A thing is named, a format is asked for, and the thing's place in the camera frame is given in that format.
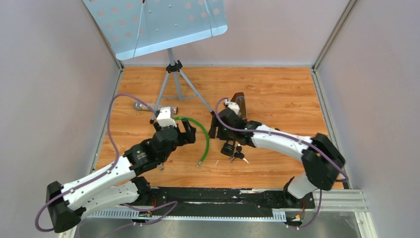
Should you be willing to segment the green cable lock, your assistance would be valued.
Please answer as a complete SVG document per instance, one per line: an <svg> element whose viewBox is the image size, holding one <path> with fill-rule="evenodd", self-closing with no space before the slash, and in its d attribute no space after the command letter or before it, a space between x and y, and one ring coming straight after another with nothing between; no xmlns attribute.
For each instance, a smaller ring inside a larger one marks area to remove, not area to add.
<svg viewBox="0 0 420 238"><path fill-rule="evenodd" d="M175 121L183 120L183 119L186 119L189 122L192 122L193 124L197 125L202 130L202 132L204 133L205 138L206 138L205 151L204 151L202 157L200 158L200 160L198 161L198 163L196 165L196 168L198 168L202 164L202 162L206 159L206 157L207 157L207 155L209 153L209 149L210 149L210 137L209 137L209 134L206 131L205 127L200 122L196 121L195 119L192 119L192 118L189 118L189 117L175 117L174 118Z"/></svg>

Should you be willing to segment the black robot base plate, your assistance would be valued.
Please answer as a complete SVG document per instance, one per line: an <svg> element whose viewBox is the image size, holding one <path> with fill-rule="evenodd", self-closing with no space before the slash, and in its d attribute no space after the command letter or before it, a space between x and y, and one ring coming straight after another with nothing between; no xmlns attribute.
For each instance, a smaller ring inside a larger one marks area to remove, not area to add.
<svg viewBox="0 0 420 238"><path fill-rule="evenodd" d="M250 189L158 187L144 193L131 206L159 206L177 201L171 216L269 217L273 209L302 209L303 199L288 198L282 190L250 193Z"/></svg>

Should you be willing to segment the black padlock with keys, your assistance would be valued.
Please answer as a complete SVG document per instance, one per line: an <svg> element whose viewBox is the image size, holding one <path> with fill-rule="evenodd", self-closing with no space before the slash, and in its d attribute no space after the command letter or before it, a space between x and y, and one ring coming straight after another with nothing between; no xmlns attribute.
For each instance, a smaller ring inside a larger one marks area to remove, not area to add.
<svg viewBox="0 0 420 238"><path fill-rule="evenodd" d="M221 154L229 157L230 163L233 163L235 160L245 161L247 164L250 162L246 159L245 155L242 153L241 144L236 144L233 140L226 140L220 150Z"/></svg>

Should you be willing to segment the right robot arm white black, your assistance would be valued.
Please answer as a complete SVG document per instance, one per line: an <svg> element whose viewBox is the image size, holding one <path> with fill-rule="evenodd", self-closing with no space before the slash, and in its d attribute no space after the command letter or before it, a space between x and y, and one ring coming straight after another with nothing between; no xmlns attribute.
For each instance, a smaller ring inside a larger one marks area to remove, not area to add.
<svg viewBox="0 0 420 238"><path fill-rule="evenodd" d="M283 200L289 207L297 206L315 190L331 190L345 165L344 157L322 133L315 136L286 133L258 121L244 121L229 108L213 113L209 136L272 150L302 163L304 172L292 177L283 188Z"/></svg>

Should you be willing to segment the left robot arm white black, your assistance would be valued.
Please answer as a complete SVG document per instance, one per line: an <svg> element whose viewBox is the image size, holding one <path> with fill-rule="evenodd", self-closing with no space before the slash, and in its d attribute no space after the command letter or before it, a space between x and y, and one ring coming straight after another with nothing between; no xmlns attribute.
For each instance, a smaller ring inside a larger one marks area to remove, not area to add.
<svg viewBox="0 0 420 238"><path fill-rule="evenodd" d="M46 206L52 222L51 231L65 232L89 215L116 205L137 202L148 204L152 198L150 184L141 175L165 163L177 147L196 141L196 128L188 119L181 120L184 132L175 121L155 122L152 138L120 155L109 165L83 178L47 186Z"/></svg>

